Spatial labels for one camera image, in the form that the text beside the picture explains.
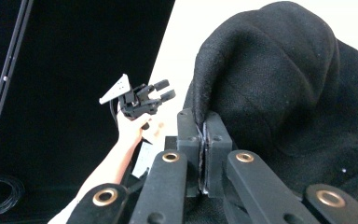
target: black plastic bracket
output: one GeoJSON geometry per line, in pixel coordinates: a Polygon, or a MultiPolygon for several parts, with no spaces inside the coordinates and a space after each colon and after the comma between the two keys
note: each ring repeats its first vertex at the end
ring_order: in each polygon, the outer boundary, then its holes
{"type": "Polygon", "coordinates": [[[210,198],[222,198],[223,164],[232,150],[232,140],[220,116],[210,111],[205,120],[205,186],[210,198]]]}
{"type": "Polygon", "coordinates": [[[304,204],[322,223],[358,223],[358,202],[332,186],[307,187],[304,204]]]}
{"type": "Polygon", "coordinates": [[[196,197],[200,194],[200,147],[201,136],[194,122],[191,109],[184,109],[177,115],[177,149],[186,154],[187,178],[186,197],[196,197]]]}
{"type": "Polygon", "coordinates": [[[187,157],[177,150],[160,152],[150,169],[130,223],[183,223],[187,157]]]}
{"type": "Polygon", "coordinates": [[[230,152],[227,177],[253,223],[319,223],[255,153],[230,152]]]}
{"type": "Polygon", "coordinates": [[[77,204],[67,223],[120,223],[128,198],[128,190],[121,185],[97,186],[87,192],[77,204]]]}

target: human arm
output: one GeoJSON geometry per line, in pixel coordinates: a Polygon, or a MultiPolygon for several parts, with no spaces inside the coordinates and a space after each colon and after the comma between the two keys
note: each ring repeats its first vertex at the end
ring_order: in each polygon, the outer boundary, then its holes
{"type": "Polygon", "coordinates": [[[121,182],[133,151],[142,139],[142,126],[150,120],[149,114],[143,114],[136,120],[129,120],[124,117],[122,112],[117,113],[119,130],[117,143],[86,179],[76,197],[49,224],[66,223],[77,203],[94,187],[105,183],[119,184],[121,182]]]}

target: wrist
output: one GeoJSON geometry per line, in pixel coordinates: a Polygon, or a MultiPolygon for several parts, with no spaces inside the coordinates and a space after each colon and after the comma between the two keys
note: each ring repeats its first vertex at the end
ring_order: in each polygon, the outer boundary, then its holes
{"type": "Polygon", "coordinates": [[[140,139],[135,138],[118,138],[115,147],[120,147],[123,149],[135,149],[138,143],[141,141],[140,139]]]}

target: brass ring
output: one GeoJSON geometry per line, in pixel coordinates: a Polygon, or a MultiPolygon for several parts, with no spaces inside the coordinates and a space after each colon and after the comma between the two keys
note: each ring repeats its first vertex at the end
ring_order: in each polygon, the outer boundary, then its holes
{"type": "Polygon", "coordinates": [[[318,190],[318,191],[316,191],[316,197],[319,199],[319,201],[321,201],[322,203],[327,204],[331,207],[339,208],[339,207],[345,206],[344,199],[333,191],[324,190],[324,189],[318,190]],[[324,197],[325,194],[332,196],[333,198],[337,199],[337,201],[336,202],[330,201],[329,199],[324,197]]]}
{"type": "Polygon", "coordinates": [[[244,153],[244,152],[238,153],[236,155],[236,158],[237,158],[237,160],[243,161],[243,162],[251,162],[255,159],[251,154],[244,153]]]}
{"type": "Polygon", "coordinates": [[[179,161],[179,154],[169,152],[162,155],[162,159],[166,162],[179,161]]]}
{"type": "Polygon", "coordinates": [[[92,202],[97,206],[107,206],[108,204],[113,203],[117,198],[117,190],[112,188],[107,189],[101,189],[96,194],[94,194],[94,197],[92,198],[92,202]],[[110,197],[106,200],[101,198],[101,195],[103,194],[110,194],[110,197]]]}

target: black knit hat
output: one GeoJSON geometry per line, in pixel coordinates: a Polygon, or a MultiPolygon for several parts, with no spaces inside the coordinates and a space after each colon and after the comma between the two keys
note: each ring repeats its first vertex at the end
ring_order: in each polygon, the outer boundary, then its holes
{"type": "Polygon", "coordinates": [[[358,200],[358,51],[305,8],[239,13],[202,44],[185,107],[217,112],[238,148],[292,190],[325,183],[358,200]]]}

